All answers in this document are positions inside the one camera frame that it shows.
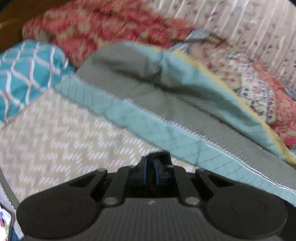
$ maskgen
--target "yellow fabric edge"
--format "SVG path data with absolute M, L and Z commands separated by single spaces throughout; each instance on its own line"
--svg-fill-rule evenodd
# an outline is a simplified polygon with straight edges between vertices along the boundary
M 272 139 L 275 146 L 283 153 L 285 159 L 292 163 L 296 164 L 296 158 L 292 155 L 292 153 L 289 151 L 289 149 L 285 146 L 283 141 L 279 138 L 279 136 L 268 126 L 250 107 L 248 107 L 242 99 L 240 99 L 225 83 L 220 80 L 219 77 L 212 74 L 201 62 L 198 60 L 194 60 L 191 57 L 188 57 L 186 54 L 181 52 L 180 50 L 173 51 L 173 54 L 175 54 L 178 58 L 184 60 L 188 64 L 190 64 L 192 67 L 197 68 L 203 72 L 209 79 L 211 79 L 213 82 L 215 82 L 219 87 L 227 91 L 229 94 L 231 94 L 238 102 L 239 104 L 247 111 L 249 112 L 263 127 L 263 129 L 266 131 L 268 136 Z

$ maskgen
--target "teal pillow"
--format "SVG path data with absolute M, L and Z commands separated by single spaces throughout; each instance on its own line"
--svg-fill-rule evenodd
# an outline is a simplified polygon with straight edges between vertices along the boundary
M 55 45 L 26 40 L 0 54 L 0 126 L 74 71 Z

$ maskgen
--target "wooden headboard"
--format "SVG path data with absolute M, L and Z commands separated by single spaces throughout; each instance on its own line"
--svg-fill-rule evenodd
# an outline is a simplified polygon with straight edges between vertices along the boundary
M 22 41 L 25 22 L 69 0 L 12 0 L 0 12 L 0 53 Z

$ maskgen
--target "circular pad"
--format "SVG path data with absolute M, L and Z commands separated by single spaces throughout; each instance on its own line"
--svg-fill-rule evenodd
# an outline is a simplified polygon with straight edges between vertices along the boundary
M 211 223 L 243 239 L 260 239 L 279 232 L 287 221 L 280 198 L 245 185 L 223 187 L 208 201 Z
M 27 198 L 17 210 L 17 220 L 25 235 L 61 239 L 88 228 L 97 213 L 97 203 L 90 196 L 65 188 Z

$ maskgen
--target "red patterned pillow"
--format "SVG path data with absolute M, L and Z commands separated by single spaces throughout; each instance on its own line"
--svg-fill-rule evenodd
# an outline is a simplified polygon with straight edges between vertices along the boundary
M 111 42 L 140 41 L 169 48 L 193 29 L 185 20 L 163 18 L 142 0 L 76 0 L 27 22 L 23 38 L 58 45 L 79 67 Z

